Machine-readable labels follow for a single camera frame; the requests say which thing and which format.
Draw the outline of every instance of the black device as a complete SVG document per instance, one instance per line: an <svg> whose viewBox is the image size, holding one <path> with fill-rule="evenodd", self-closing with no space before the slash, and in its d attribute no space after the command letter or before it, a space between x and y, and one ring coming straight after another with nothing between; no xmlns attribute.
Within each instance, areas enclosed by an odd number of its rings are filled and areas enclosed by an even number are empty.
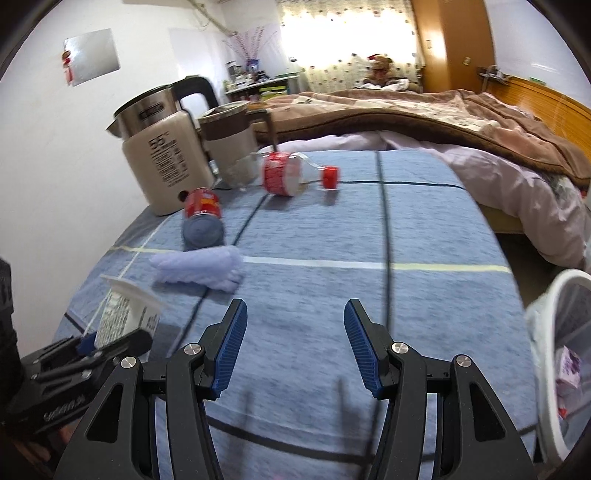
<svg viewBox="0 0 591 480"><path fill-rule="evenodd" d="M46 448L52 471L65 448L58 430L84 415L121 358L148 352L152 337L138 329L100 349L94 335L70 337L21 359L13 312L11 270L0 259L0 425L10 438Z"/></svg>
<svg viewBox="0 0 591 480"><path fill-rule="evenodd" d="M248 311L233 300L220 323L205 329L167 361L124 358L82 418L57 468L56 480L159 479L155 397L166 400L176 480L222 480L203 400L228 387Z"/></svg>
<svg viewBox="0 0 591 480"><path fill-rule="evenodd" d="M228 386L247 317L245 303L234 300L221 323L168 361L123 359L80 422L55 479L159 479L154 396L160 395L174 479L223 480L203 400L217 399ZM427 393L439 397L434 479L537 478L509 415L470 358L425 358L394 342L359 300L349 301L344 318L363 383L374 397L389 399L370 480L418 477Z"/></svg>

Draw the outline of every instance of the stuffed animal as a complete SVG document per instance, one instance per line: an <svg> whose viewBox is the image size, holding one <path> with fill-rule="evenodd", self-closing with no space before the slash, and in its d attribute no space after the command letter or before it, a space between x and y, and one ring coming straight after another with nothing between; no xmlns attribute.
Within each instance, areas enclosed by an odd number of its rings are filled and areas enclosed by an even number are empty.
<svg viewBox="0 0 591 480"><path fill-rule="evenodd" d="M371 55L369 59L372 61L371 72L364 78L364 83L371 83L380 87L396 83L397 77L392 65L394 62L391 58L385 55Z"/></svg>

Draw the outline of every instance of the white kettle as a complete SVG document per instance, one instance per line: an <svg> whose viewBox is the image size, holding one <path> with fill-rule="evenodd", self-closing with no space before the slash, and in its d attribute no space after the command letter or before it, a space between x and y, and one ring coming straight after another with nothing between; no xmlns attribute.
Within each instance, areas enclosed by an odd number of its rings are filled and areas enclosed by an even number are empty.
<svg viewBox="0 0 591 480"><path fill-rule="evenodd" d="M191 115L180 104L194 93L203 95L209 108L219 106L209 81L190 76L130 100L107 128L124 140L127 162L156 215L180 210L181 192L210 188L215 181Z"/></svg>

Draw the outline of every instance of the bottle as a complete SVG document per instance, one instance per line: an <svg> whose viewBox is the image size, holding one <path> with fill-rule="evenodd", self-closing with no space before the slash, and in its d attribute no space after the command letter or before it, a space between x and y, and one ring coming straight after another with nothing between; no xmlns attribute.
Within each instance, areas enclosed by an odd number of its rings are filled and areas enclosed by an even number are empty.
<svg viewBox="0 0 591 480"><path fill-rule="evenodd" d="M300 186L321 182L327 190L335 190L339 184L339 168L321 166L303 153L271 152L262 156L262 184L275 195L293 197Z"/></svg>

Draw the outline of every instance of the white basket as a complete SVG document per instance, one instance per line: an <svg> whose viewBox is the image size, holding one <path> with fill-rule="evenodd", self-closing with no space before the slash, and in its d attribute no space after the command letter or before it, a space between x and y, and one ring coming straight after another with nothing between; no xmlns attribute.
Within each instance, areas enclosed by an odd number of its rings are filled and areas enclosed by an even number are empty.
<svg viewBox="0 0 591 480"><path fill-rule="evenodd" d="M544 460L559 466L591 417L591 276L565 270L525 313L537 378L538 440ZM582 359L580 408L558 416L555 352L566 346Z"/></svg>

